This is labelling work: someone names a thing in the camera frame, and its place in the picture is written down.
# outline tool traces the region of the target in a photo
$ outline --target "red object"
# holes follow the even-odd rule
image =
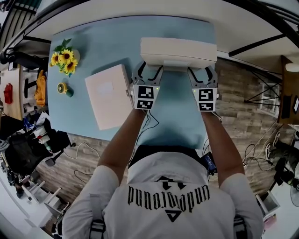
[[[6,104],[13,102],[13,85],[8,83],[4,89],[4,99]]]

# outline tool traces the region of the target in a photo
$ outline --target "shoe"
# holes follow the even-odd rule
[[[277,142],[279,141],[279,137],[280,137],[280,131],[277,131],[274,141],[273,141],[273,146],[276,147]]]
[[[268,143],[265,148],[266,153],[266,160],[269,160],[271,158],[271,143]]]

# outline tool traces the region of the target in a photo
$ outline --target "table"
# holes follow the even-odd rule
[[[3,102],[4,113],[12,118],[23,120],[22,107],[21,107],[21,71],[22,67],[18,66],[15,70],[4,70],[2,71],[3,76],[1,76],[0,84],[0,98]],[[4,89],[6,85],[10,83],[13,86],[13,102],[11,104],[6,104],[4,100]]]
[[[299,72],[289,72],[285,69],[285,65],[287,63],[292,63],[289,59],[285,56],[281,56],[281,63],[282,63],[282,91],[281,91],[281,102],[279,108],[279,115],[278,115],[278,123],[281,124],[289,124],[289,125],[299,125],[299,110],[297,113],[293,110],[293,105],[295,101],[295,97],[298,96],[299,98]],[[285,97],[291,96],[291,101],[287,103],[285,101]],[[283,110],[289,112],[289,116],[283,116]]]
[[[50,56],[62,40],[72,38],[70,45],[79,50],[81,60],[74,75],[68,78],[57,67],[48,71],[48,103],[51,126],[56,130],[103,140],[111,140],[118,128],[99,130],[85,86],[85,78],[118,64],[124,64],[128,77],[142,60],[142,37],[169,37],[215,44],[213,25],[195,19],[170,16],[128,16],[101,20],[71,28],[54,35]],[[207,79],[202,73],[202,80]],[[72,98],[57,92],[66,82]],[[160,124],[146,131],[140,144],[182,145],[200,148],[206,130],[193,99],[188,75],[165,72],[161,89],[151,113]],[[154,126],[152,119],[149,127]]]

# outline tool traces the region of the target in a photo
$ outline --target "light blue table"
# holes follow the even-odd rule
[[[215,44],[212,24],[170,16],[119,17],[56,34],[50,55],[64,38],[72,38],[70,45],[79,50],[81,60],[71,78],[59,73],[57,67],[49,68],[47,88],[52,128],[92,138],[112,139],[118,128],[99,130],[85,78],[118,64],[124,64],[128,77],[131,77],[133,68],[142,60],[139,53],[142,37],[181,38]],[[206,80],[207,76],[202,73],[200,78]],[[57,92],[59,82],[67,82],[74,90],[72,98]],[[201,148],[206,130],[187,74],[166,71],[160,86],[156,104],[151,110],[160,124],[142,134],[138,144]],[[149,127],[155,123],[151,119]]]

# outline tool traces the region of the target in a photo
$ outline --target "orange cloth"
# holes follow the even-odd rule
[[[36,93],[34,94],[34,99],[36,99],[36,104],[40,107],[45,106],[46,100],[46,77],[43,74],[43,70],[38,75],[38,79],[36,80]]]

